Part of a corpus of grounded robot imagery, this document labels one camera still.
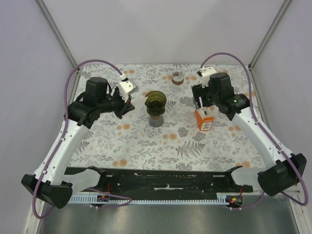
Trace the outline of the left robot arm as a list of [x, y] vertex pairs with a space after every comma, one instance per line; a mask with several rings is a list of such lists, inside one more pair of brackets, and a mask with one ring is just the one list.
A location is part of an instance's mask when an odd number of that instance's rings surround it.
[[100, 168], [91, 166], [74, 175], [65, 171], [80, 141], [101, 114], [114, 113], [122, 118], [135, 109], [131, 93], [136, 89], [137, 85], [128, 78], [115, 88], [105, 78], [87, 80], [85, 91], [65, 108], [65, 120], [48, 155], [32, 175], [25, 174], [21, 180], [34, 199], [61, 209], [74, 194], [88, 188], [100, 192], [107, 187], [105, 171]]

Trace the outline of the green glass coffee dripper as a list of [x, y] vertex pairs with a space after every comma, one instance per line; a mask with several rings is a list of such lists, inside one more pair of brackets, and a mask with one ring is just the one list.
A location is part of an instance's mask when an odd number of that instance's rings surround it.
[[150, 91], [146, 94], [145, 106], [150, 116], [160, 116], [165, 113], [167, 98], [161, 91]]

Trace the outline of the orange coffee filter box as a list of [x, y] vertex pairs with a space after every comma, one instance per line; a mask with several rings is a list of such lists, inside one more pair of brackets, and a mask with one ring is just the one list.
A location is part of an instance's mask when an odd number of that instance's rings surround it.
[[209, 107], [195, 110], [195, 117], [199, 131], [209, 131], [214, 121], [214, 116]]

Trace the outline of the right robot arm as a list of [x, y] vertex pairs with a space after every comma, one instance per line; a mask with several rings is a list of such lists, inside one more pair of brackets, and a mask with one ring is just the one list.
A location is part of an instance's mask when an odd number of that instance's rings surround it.
[[260, 188], [274, 196], [299, 183], [307, 164], [305, 156], [294, 154], [272, 134], [246, 95], [234, 92], [227, 73], [198, 71], [197, 74], [202, 82], [192, 86], [196, 108], [214, 105], [245, 132], [266, 166], [257, 174]]

